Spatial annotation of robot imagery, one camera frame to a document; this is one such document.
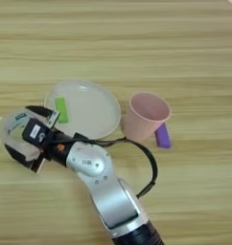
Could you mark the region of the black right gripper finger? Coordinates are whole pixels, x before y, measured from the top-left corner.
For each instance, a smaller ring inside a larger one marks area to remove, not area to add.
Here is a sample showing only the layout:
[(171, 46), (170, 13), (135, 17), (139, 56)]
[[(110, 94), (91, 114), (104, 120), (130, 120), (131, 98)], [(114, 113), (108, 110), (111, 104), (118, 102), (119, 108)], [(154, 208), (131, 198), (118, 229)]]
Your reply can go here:
[(45, 128), (53, 128), (58, 121), (59, 112), (40, 105), (29, 105), (25, 107), (26, 125), (37, 123)]
[(44, 161), (43, 153), (39, 153), (38, 156), (33, 158), (32, 160), (27, 160), (22, 153), (16, 151), (14, 148), (10, 147), (9, 145), (5, 145), (5, 148), (9, 152), (11, 157), (22, 166), (28, 168), (33, 172), (38, 172), (40, 170), (42, 163)]

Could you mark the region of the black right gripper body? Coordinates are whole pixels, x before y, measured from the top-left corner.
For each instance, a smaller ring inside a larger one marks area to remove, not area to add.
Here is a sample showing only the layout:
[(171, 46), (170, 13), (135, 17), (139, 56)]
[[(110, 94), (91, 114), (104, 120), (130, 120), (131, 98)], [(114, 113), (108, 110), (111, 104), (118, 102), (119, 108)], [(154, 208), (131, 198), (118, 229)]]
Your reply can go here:
[(54, 160), (66, 166), (66, 159), (75, 142), (87, 141), (88, 138), (80, 133), (75, 133), (73, 137), (64, 134), (59, 130), (51, 131), (44, 139), (41, 148), (48, 161)]

